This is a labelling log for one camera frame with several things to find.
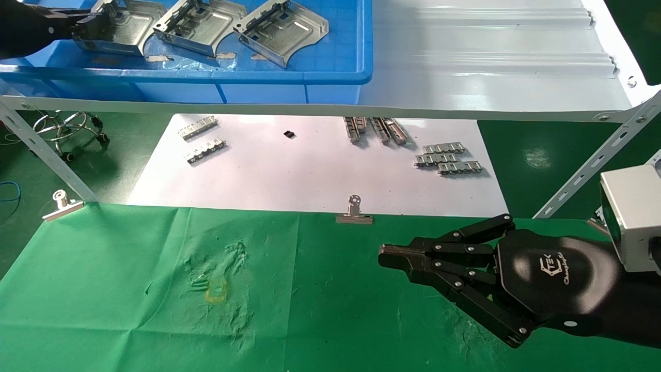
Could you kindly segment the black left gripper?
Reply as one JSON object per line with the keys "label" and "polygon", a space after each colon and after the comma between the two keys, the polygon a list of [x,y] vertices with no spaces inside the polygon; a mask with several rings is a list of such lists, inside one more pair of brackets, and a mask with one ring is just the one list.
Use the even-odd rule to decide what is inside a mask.
{"label": "black left gripper", "polygon": [[1,2],[1,58],[30,56],[53,41],[51,20],[72,26],[74,41],[99,40],[109,14],[92,9],[47,9],[22,2]]}

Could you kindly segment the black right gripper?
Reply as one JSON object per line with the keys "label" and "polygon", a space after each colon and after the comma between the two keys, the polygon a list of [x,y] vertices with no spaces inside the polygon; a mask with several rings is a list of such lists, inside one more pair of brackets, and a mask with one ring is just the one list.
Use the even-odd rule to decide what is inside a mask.
{"label": "black right gripper", "polygon": [[[498,239],[502,287],[493,271],[494,248],[488,244]],[[620,263],[608,242],[515,230],[509,214],[438,238],[384,244],[379,262],[403,271],[413,284],[436,289],[511,348],[519,348],[536,325],[572,335],[605,334],[602,307],[620,278]],[[531,316],[503,299],[505,292]]]}

